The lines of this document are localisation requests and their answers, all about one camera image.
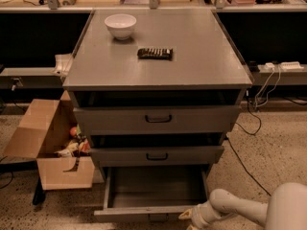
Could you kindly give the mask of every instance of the concrete floor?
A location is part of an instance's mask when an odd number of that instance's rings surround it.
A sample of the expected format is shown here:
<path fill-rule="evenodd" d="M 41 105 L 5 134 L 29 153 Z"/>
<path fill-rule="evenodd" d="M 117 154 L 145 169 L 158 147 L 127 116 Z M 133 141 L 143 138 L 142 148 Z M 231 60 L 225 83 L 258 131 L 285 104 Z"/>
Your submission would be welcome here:
<path fill-rule="evenodd" d="M 247 170 L 270 193 L 285 182 L 307 185 L 307 109 L 293 103 L 278 103 L 261 108 L 256 115 L 262 126 L 255 135 L 246 134 L 238 125 L 228 134 L 233 148 Z M 22 117 L 22 110 L 7 105 L 0 115 L 0 159 L 2 152 Z M 238 123 L 249 132 L 259 122 L 244 108 Z M 208 176 L 209 192 L 216 188 L 229 190 L 238 197 L 267 202 L 270 198 L 245 172 L 228 141 L 219 163 Z M 17 161 L 5 158 L 1 163 Z M 0 175 L 0 187 L 11 180 L 11 174 Z M 37 171 L 14 172 L 12 183 L 0 189 L 0 229 L 46 230 L 184 230 L 189 221 L 167 223 L 99 223 L 94 210 L 103 208 L 105 184 L 94 184 L 88 190 L 48 191 L 42 204 L 33 205 Z M 216 222 L 208 230 L 260 230 L 256 224 L 241 218 Z"/>

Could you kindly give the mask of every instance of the bowl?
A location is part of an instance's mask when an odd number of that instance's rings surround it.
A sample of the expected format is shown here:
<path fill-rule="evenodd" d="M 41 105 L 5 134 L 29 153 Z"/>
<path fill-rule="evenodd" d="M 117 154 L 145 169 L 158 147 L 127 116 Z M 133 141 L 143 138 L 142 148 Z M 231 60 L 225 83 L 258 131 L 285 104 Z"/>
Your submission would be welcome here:
<path fill-rule="evenodd" d="M 105 19 L 108 31 L 119 40 L 128 39 L 134 32 L 136 18 L 129 14 L 114 14 Z"/>

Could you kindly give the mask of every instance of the cabinet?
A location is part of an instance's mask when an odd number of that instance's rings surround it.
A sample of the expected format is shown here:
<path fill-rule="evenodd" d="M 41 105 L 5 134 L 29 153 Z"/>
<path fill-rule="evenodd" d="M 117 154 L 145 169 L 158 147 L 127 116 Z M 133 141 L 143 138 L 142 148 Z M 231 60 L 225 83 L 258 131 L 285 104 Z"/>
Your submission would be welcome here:
<path fill-rule="evenodd" d="M 115 13 L 137 19 L 126 41 L 104 25 Z M 174 58 L 138 59 L 142 47 Z M 106 177 L 97 219 L 166 221 L 205 202 L 251 82 L 211 10 L 96 10 L 63 86 Z"/>

